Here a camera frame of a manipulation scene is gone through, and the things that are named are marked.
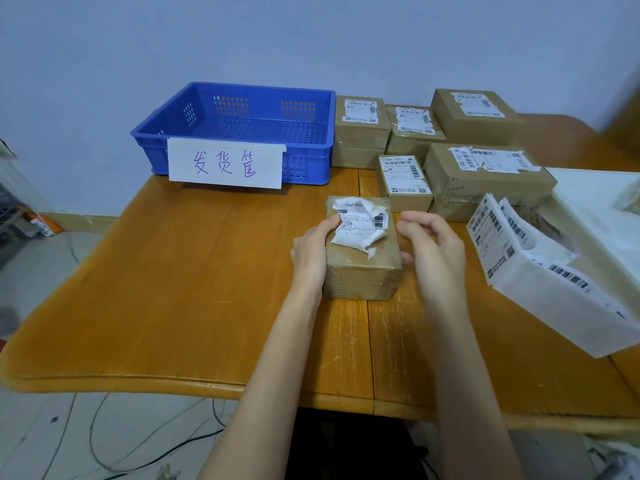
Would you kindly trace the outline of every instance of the hand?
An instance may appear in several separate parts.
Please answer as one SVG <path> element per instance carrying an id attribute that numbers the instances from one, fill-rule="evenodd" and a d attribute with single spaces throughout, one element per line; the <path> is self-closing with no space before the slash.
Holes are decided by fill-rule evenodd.
<path id="1" fill-rule="evenodd" d="M 467 308 L 465 245 L 447 222 L 436 214 L 407 210 L 400 214 L 397 229 L 412 242 L 414 263 L 422 298 L 432 313 L 450 314 Z"/>
<path id="2" fill-rule="evenodd" d="M 309 229 L 304 236 L 293 240 L 293 283 L 291 288 L 322 295 L 322 285 L 326 274 L 326 236 L 340 224 L 337 214 Z"/>

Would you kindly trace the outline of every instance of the white wall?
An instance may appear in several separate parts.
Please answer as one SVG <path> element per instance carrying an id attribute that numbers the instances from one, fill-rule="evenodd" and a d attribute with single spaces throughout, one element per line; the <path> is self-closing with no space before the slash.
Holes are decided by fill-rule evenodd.
<path id="1" fill-rule="evenodd" d="M 0 0 L 0 137 L 50 209 L 119 214 L 129 131 L 193 80 L 424 104 L 492 89 L 600 129 L 640 75 L 640 0 Z"/>

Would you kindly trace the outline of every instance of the wooden plank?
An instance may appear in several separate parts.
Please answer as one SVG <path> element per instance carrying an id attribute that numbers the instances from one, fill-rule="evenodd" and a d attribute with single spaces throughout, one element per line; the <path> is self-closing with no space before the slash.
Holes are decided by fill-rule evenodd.
<path id="1" fill-rule="evenodd" d="M 331 194 L 357 195 L 357 170 L 281 191 L 151 177 L 12 337 L 3 379 L 30 392 L 237 398 L 289 288 L 292 240 L 324 218 Z M 301 402 L 372 412 L 372 398 L 366 302 L 324 301 Z"/>
<path id="2" fill-rule="evenodd" d="M 358 173 L 360 194 L 377 195 L 375 172 Z M 465 226 L 452 227 L 465 242 L 469 315 L 502 411 L 640 417 L 640 403 L 609 359 L 590 357 L 489 288 Z M 401 248 L 410 250 L 404 239 Z M 432 417 L 433 334 L 413 270 L 391 300 L 369 302 L 369 327 L 376 414 Z"/>

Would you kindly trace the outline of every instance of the orange object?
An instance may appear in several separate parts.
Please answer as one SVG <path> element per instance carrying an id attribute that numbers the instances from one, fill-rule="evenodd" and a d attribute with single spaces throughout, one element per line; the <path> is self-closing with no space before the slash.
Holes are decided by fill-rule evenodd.
<path id="1" fill-rule="evenodd" d="M 21 205 L 18 206 L 21 211 L 23 211 L 24 215 L 29 218 L 29 222 L 36 219 L 37 221 L 44 222 L 44 224 L 51 229 L 54 234 L 59 234 L 64 232 L 64 229 L 60 227 L 58 224 L 53 222 L 49 217 L 43 216 L 42 214 L 36 214 L 34 211 L 28 209 L 27 207 L 23 207 Z"/>

